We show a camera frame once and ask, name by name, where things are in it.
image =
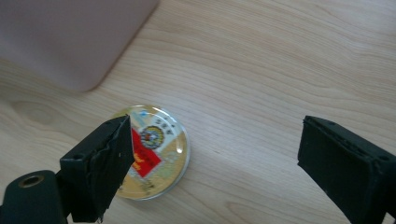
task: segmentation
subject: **round tin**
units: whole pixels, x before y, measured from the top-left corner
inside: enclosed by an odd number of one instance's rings
[[[184,175],[190,159],[189,139],[184,127],[158,106],[136,105],[115,117],[131,117],[134,163],[117,191],[133,200],[158,197]]]

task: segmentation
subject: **table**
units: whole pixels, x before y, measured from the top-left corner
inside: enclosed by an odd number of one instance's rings
[[[162,0],[92,91],[0,61],[0,200],[115,112],[160,105],[188,131],[189,168],[160,198],[116,197],[105,223],[348,223],[297,166],[302,120],[396,154],[395,74],[394,1]]]

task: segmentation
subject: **wooden surface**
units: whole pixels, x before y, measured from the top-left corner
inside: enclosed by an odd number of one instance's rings
[[[160,105],[188,131],[189,168],[158,199],[115,198],[105,223],[347,223],[296,165],[302,119],[396,154],[395,74],[392,0],[162,0],[92,91],[0,61],[0,200],[118,110]]]

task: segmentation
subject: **canned food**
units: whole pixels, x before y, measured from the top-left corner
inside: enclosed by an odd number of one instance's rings
[[[158,197],[171,189],[187,169],[190,145],[186,131],[158,106],[131,106],[114,117],[125,114],[131,117],[134,163],[117,195],[133,200]]]

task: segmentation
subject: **wooden table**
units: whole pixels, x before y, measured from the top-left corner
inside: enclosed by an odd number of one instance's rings
[[[302,120],[396,154],[395,74],[395,1],[162,0],[92,91],[1,61],[0,200],[118,110],[160,105],[188,131],[189,168],[155,200],[116,197],[105,223],[347,223],[297,166]]]

